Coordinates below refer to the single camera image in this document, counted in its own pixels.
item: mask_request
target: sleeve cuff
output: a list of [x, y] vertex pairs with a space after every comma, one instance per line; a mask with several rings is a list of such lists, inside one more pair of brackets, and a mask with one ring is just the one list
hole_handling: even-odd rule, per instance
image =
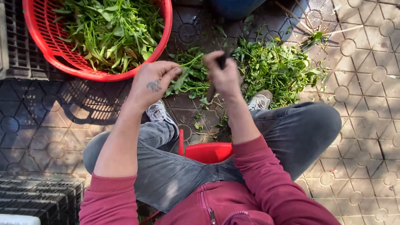
[[90, 191], [106, 193], [127, 190], [133, 188], [137, 176], [138, 175], [124, 178], [108, 178], [99, 177], [92, 173]]
[[240, 158], [252, 154], [254, 152], [265, 150], [268, 148], [268, 145], [267, 142], [265, 142], [264, 137], [260, 135], [258, 138], [254, 140], [241, 144], [232, 145], [232, 148], [235, 153], [235, 157]]

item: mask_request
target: zipper pull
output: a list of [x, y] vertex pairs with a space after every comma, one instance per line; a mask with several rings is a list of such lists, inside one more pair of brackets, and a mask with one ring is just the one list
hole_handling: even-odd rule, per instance
[[216, 225], [217, 223], [215, 222], [214, 210], [210, 211], [210, 218], [211, 218], [211, 224]]

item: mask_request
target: tattoo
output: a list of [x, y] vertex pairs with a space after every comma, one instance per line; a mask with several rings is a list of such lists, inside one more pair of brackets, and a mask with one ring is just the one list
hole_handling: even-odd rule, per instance
[[146, 88], [150, 89], [154, 92], [159, 92], [162, 88], [158, 85], [160, 80], [150, 81], [147, 83]]

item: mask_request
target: gray sneaker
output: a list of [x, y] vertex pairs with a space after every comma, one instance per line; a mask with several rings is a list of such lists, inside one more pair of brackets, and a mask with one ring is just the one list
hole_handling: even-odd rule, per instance
[[272, 100], [272, 93], [268, 90], [258, 92], [248, 103], [249, 110], [268, 109]]
[[173, 137], [173, 141], [176, 140], [179, 136], [179, 128], [172, 119], [172, 117], [167, 112], [165, 108], [165, 104], [162, 100], [158, 100], [156, 103], [152, 104], [150, 107], [146, 109], [146, 114], [149, 117], [151, 122], [157, 121], [165, 121], [171, 124], [174, 127], [175, 133]]

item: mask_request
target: gray jeans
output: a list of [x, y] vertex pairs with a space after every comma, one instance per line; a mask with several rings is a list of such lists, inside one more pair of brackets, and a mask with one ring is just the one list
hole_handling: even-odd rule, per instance
[[[254, 123], [283, 169], [296, 180], [333, 142], [341, 129], [339, 113], [326, 104], [306, 102], [274, 110], [251, 111]], [[168, 212], [195, 188], [206, 182], [236, 181], [244, 184], [233, 157], [217, 164], [203, 164], [159, 150], [172, 139], [166, 122], [140, 125], [136, 198]], [[95, 136], [83, 151], [86, 170], [93, 172], [100, 150], [111, 131]]]

